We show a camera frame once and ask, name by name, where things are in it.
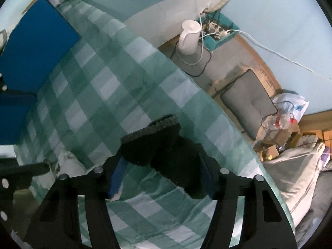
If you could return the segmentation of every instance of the white electric kettle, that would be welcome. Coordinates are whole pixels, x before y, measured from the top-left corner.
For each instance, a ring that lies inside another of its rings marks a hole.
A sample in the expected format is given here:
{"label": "white electric kettle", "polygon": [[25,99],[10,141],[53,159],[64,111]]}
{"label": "white electric kettle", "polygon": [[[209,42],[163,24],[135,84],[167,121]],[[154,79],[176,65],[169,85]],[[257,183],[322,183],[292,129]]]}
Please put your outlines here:
{"label": "white electric kettle", "polygon": [[196,52],[198,40],[200,39],[200,24],[197,21],[184,21],[182,23],[178,48],[185,55],[192,55]]}

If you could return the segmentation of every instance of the purple package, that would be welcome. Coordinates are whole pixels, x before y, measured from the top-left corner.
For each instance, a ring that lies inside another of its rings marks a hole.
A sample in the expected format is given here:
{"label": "purple package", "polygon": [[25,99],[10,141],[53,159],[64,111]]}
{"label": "purple package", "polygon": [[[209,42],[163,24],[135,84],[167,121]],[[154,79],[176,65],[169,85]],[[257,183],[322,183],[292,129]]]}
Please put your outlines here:
{"label": "purple package", "polygon": [[323,167],[326,167],[327,163],[330,161],[330,147],[325,147],[322,156],[320,157]]}

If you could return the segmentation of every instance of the white pillow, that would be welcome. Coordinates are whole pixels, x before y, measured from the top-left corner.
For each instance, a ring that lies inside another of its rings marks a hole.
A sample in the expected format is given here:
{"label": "white pillow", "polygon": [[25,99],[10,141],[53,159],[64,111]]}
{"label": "white pillow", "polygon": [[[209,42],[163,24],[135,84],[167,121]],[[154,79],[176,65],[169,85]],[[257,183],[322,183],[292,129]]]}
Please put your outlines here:
{"label": "white pillow", "polygon": [[324,143],[316,149],[296,147],[284,151],[274,160],[263,162],[292,214],[295,227],[310,208],[322,169],[320,156],[324,148]]}

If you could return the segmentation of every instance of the black cloth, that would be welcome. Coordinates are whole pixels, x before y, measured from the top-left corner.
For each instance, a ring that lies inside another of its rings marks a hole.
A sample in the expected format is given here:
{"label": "black cloth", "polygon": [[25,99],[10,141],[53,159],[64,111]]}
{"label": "black cloth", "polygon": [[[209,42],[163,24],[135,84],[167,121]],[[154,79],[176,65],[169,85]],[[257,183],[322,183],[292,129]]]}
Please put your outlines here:
{"label": "black cloth", "polygon": [[121,138],[125,160],[138,166],[151,165],[193,199],[204,193],[200,182],[200,158],[195,144],[179,135],[180,124],[175,115],[151,122],[146,128]]}

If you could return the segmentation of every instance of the metal screw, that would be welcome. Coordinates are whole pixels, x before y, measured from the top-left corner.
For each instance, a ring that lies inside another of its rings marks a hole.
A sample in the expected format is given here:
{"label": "metal screw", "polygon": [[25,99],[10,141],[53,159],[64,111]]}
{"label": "metal screw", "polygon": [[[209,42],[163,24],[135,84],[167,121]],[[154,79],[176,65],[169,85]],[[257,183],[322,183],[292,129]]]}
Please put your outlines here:
{"label": "metal screw", "polygon": [[69,175],[67,173],[63,173],[61,175],[59,175],[58,179],[60,179],[61,181],[65,180],[69,178]]}
{"label": "metal screw", "polygon": [[1,216],[2,220],[4,220],[4,221],[8,220],[7,214],[4,211],[0,211],[0,216]]}
{"label": "metal screw", "polygon": [[104,171],[104,169],[102,167],[96,167],[93,169],[93,172],[97,173],[97,174],[102,173],[103,171]]}
{"label": "metal screw", "polygon": [[8,187],[9,187],[9,182],[8,182],[7,179],[2,179],[1,183],[2,183],[2,186],[3,186],[5,189],[8,189]]}
{"label": "metal screw", "polygon": [[227,174],[229,174],[229,170],[226,169],[226,168],[221,168],[221,169],[220,169],[220,173],[221,173],[221,174],[224,174],[224,175],[227,175]]}
{"label": "metal screw", "polygon": [[259,182],[263,182],[264,177],[262,175],[256,175],[256,180],[258,180]]}

